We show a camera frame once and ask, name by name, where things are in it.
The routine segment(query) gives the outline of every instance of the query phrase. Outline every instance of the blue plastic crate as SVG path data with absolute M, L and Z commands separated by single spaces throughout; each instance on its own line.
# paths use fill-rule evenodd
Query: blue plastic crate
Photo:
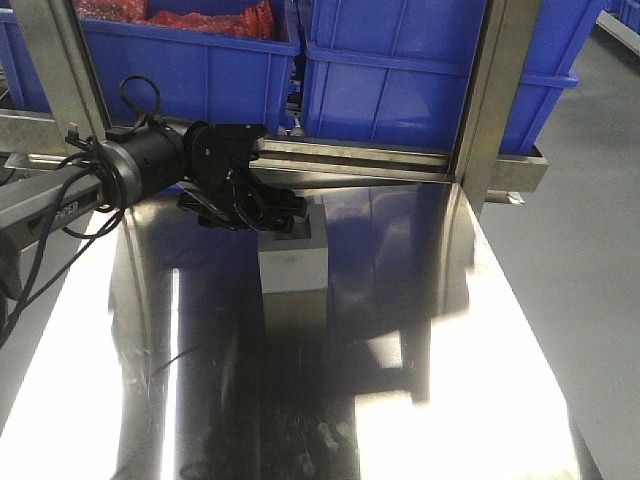
M 309 38 L 321 48 L 471 64 L 484 7 L 485 0 L 317 0 Z
M 191 3 L 151 0 L 150 7 L 152 13 L 163 8 L 186 13 Z M 239 13 L 257 0 L 233 2 L 234 11 L 223 9 L 229 4 L 223 0 L 193 3 L 193 10 L 200 13 L 216 14 L 218 9 Z M 118 85 L 131 74 L 142 74 L 160 87 L 161 114 L 215 123 L 263 123 L 276 133 L 300 40 L 292 0 L 272 0 L 272 6 L 280 42 L 82 19 L 112 118 L 131 118 L 118 96 Z M 17 108 L 50 111 L 16 18 L 6 9 L 0 10 L 0 64 Z M 143 85 L 132 84 L 128 91 L 139 104 L 152 103 L 153 94 Z
M 465 65 L 319 48 L 308 41 L 302 126 L 310 137 L 451 150 Z M 575 75 L 524 75 L 501 147 L 528 154 Z
M 640 33 L 640 3 L 634 0 L 622 0 L 620 21 L 634 32 Z
M 609 13 L 619 13 L 622 0 L 604 0 L 604 10 Z
M 321 48 L 467 64 L 484 5 L 484 0 L 315 1 L 308 34 Z M 567 74 L 602 6 L 603 0 L 543 0 L 525 72 Z

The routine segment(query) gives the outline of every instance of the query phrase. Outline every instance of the floor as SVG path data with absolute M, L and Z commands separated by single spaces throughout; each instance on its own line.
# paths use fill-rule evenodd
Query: floor
M 640 472 L 640 59 L 598 28 L 526 207 L 481 224 L 606 480 Z

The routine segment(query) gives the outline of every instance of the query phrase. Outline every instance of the metal table surface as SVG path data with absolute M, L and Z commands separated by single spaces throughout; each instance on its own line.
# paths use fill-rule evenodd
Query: metal table surface
M 0 478 L 591 478 L 458 187 L 305 194 L 327 215 L 324 336 L 272 341 L 256 234 L 155 197 L 69 272 Z

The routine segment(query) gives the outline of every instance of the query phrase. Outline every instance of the black robotic arm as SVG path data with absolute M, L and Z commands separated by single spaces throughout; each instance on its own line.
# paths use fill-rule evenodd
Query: black robotic arm
M 108 131 L 102 142 L 81 140 L 70 132 L 67 142 L 79 153 L 53 172 L 0 189 L 0 348 L 24 308 L 93 241 L 114 230 L 127 207 L 176 183 L 184 189 L 178 206 L 194 211 L 204 226 L 286 232 L 294 216 L 306 215 L 303 198 L 264 185 L 249 169 L 249 162 L 257 158 L 256 140 L 266 134 L 263 125 L 156 118 L 158 104 L 149 114 L 139 115 L 133 127 Z M 93 209 L 114 212 L 98 232 L 85 235 L 66 227 Z M 60 228 L 89 241 L 32 294 L 47 237 Z M 35 260 L 23 284 L 19 252 L 36 242 Z M 7 298 L 16 302 L 10 314 Z

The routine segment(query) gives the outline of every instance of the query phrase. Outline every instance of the cable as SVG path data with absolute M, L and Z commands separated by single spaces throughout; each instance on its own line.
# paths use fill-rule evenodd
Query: cable
M 16 170 L 11 170 L 11 173 L 9 173 L 9 175 L 7 175 L 7 178 L 5 178 L 2 183 L 0 183 L 0 187 L 3 185 L 6 185 L 7 183 L 9 183 L 9 180 L 11 180 L 13 178 L 13 176 L 16 174 Z
M 151 110 L 148 113 L 143 113 L 138 105 L 133 102 L 125 93 L 125 86 L 131 80 L 143 80 L 147 84 L 149 84 L 155 94 L 156 100 Z M 158 109 L 160 108 L 161 103 L 161 95 L 160 89 L 158 86 L 153 83 L 147 77 L 142 75 L 131 75 L 127 77 L 121 84 L 119 88 L 120 98 L 122 101 L 131 108 L 137 116 L 137 120 L 135 125 L 127 132 L 128 135 L 133 134 L 137 129 L 143 127 L 144 125 L 155 124 L 156 121 L 154 119 Z M 4 328 L 0 329 L 0 349 L 4 347 L 9 336 L 13 332 L 13 329 L 18 323 L 18 319 L 20 318 L 21 313 L 25 308 L 31 305 L 37 298 L 39 298 L 47 289 L 49 289 L 86 251 L 91 245 L 101 237 L 111 233 L 115 230 L 122 219 L 124 218 L 125 208 L 127 206 L 127 189 L 124 183 L 124 179 L 122 178 L 122 174 L 118 170 L 118 168 L 112 163 L 108 162 L 102 155 L 100 155 L 100 144 L 96 142 L 95 138 L 90 137 L 86 142 L 78 142 L 73 141 L 77 139 L 67 139 L 69 143 L 82 148 L 84 151 L 75 153 L 65 158 L 60 164 L 56 167 L 56 169 L 64 168 L 65 166 L 73 163 L 78 167 L 82 167 L 83 169 L 69 177 L 58 190 L 54 201 L 51 206 L 45 212 L 42 220 L 42 230 L 40 232 L 40 236 L 38 239 L 38 247 L 35 253 L 35 257 L 33 263 L 31 264 L 31 269 L 29 271 L 29 276 L 27 281 L 25 282 L 24 288 L 20 293 L 20 296 L 16 302 L 16 305 L 7 317 L 6 325 Z M 78 239 L 88 240 L 87 243 L 78 250 L 78 252 L 71 257 L 71 259 L 63 265 L 36 293 L 31 295 L 31 291 L 35 285 L 36 279 L 38 277 L 38 273 L 40 271 L 40 267 L 42 265 L 42 260 L 44 258 L 44 252 L 47 246 L 47 238 L 51 233 L 53 228 L 53 224 L 56 219 L 56 214 L 62 207 L 62 203 L 64 201 L 64 196 L 69 190 L 69 188 L 78 180 L 83 178 L 86 175 L 95 173 L 101 180 L 104 191 L 106 192 L 106 205 L 100 206 L 96 208 L 96 211 L 101 213 L 108 213 L 116 208 L 118 211 L 114 213 L 101 227 L 98 229 L 96 233 L 93 234 L 84 234 L 79 233 L 74 230 L 71 230 L 68 227 L 64 227 L 62 230 Z
M 56 218 L 56 213 L 60 208 L 62 202 L 64 201 L 64 195 L 69 190 L 69 187 L 73 185 L 75 182 L 80 180 L 81 178 L 92 173 L 91 168 L 86 168 L 75 175 L 69 177 L 60 187 L 58 193 L 56 194 L 55 200 L 52 205 L 49 207 L 45 217 L 42 221 L 42 230 L 40 231 L 40 237 L 38 239 L 38 248 L 36 250 L 35 257 L 33 259 L 33 263 L 31 264 L 31 269 L 29 271 L 29 276 L 27 277 L 27 281 L 25 282 L 24 288 L 20 293 L 20 297 L 16 302 L 16 306 L 13 311 L 7 317 L 7 323 L 0 332 L 0 349 L 2 349 L 7 342 L 7 339 L 13 332 L 13 329 L 18 323 L 18 319 L 20 318 L 20 314 L 27 307 L 29 303 L 29 295 L 31 294 L 31 290 L 35 285 L 36 278 L 38 277 L 38 272 L 40 271 L 40 266 L 42 265 L 42 259 L 44 258 L 44 251 L 47 246 L 47 238 L 51 233 L 51 228 L 53 227 L 53 222 Z
M 144 113 L 142 110 L 140 110 L 138 105 L 133 100 L 131 100 L 131 98 L 129 98 L 129 96 L 126 94 L 124 90 L 124 87 L 132 80 L 142 80 L 143 82 L 146 82 L 148 85 L 151 86 L 151 88 L 156 94 L 156 100 L 153 106 L 151 107 L 151 110 L 149 110 L 147 113 Z M 125 105 L 127 105 L 127 107 L 133 110 L 133 113 L 136 114 L 136 123 L 133 125 L 131 130 L 129 130 L 128 132 L 129 135 L 135 132 L 136 130 L 138 130 L 140 127 L 144 126 L 145 124 L 155 122 L 154 117 L 156 113 L 158 113 L 158 110 L 160 109 L 160 104 L 162 103 L 162 96 L 160 94 L 160 89 L 150 78 L 147 78 L 144 75 L 129 75 L 120 83 L 120 86 L 118 87 L 118 93 L 122 101 L 125 103 Z

